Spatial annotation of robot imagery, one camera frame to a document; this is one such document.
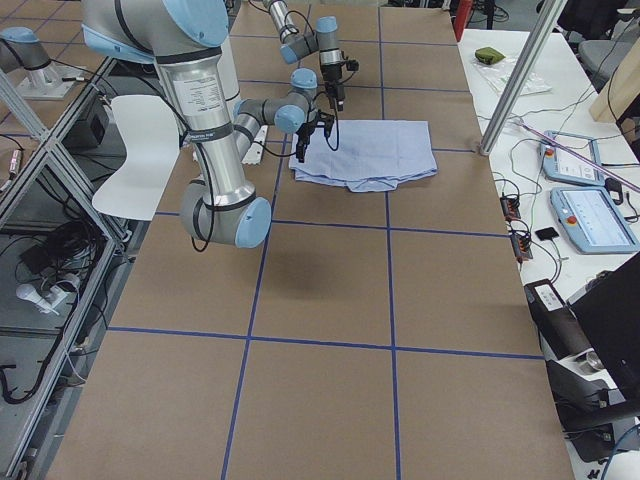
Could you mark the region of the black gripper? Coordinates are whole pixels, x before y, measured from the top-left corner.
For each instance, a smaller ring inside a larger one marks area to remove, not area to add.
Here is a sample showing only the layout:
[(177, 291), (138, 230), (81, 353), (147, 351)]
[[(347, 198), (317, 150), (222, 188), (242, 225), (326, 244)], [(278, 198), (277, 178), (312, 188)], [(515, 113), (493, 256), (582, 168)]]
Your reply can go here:
[(359, 71), (359, 62), (355, 58), (346, 56), (342, 49), (332, 49), (322, 50), (319, 53), (319, 63), (326, 93), (331, 98), (335, 98), (337, 110), (343, 111), (345, 102), (343, 69), (354, 75)]
[(310, 144), (311, 136), (320, 128), (324, 138), (328, 140), (331, 136), (333, 126), (336, 123), (336, 116), (330, 113), (315, 111), (311, 119), (304, 123), (296, 132), (297, 143), (295, 156), (299, 163), (305, 162), (306, 150)]

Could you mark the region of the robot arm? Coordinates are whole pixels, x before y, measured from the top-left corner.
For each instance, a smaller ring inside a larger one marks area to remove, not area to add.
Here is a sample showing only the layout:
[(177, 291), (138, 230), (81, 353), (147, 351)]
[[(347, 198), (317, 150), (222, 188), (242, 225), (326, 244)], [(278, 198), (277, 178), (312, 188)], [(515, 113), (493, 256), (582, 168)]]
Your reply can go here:
[(153, 64), (167, 102), (193, 144), (201, 175), (183, 197), (181, 220), (194, 241), (254, 248), (271, 225), (271, 204), (257, 196), (241, 164), (262, 126), (298, 136), (297, 159), (327, 117), (315, 96), (320, 79), (332, 81), (341, 59), (337, 20), (317, 20), (302, 35), (287, 19), (283, 1), (265, 4), (281, 40), (287, 63), (317, 53), (321, 75), (299, 68), (283, 98), (238, 102), (228, 107), (219, 67), (229, 34), (222, 1), (85, 1), (82, 4), (86, 44), (104, 56)]
[(317, 53), (330, 105), (341, 112), (346, 98), (345, 83), (359, 70), (359, 63), (341, 48), (336, 17), (320, 17), (314, 27), (307, 24), (307, 31), (302, 32), (292, 17), (300, 15), (304, 20), (306, 17), (290, 10), (285, 1), (263, 1), (262, 4), (278, 31), (284, 61), (293, 64)]

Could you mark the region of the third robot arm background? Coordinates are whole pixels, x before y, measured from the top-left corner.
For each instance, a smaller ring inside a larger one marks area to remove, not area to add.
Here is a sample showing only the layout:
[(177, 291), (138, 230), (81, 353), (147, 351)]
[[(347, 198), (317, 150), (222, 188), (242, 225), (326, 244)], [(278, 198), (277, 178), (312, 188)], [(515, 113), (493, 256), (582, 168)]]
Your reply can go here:
[(56, 64), (35, 33), (27, 27), (1, 31), (1, 70), (9, 74), (22, 69), (26, 78), (16, 87), (31, 100), (61, 100), (84, 76), (76, 66)]

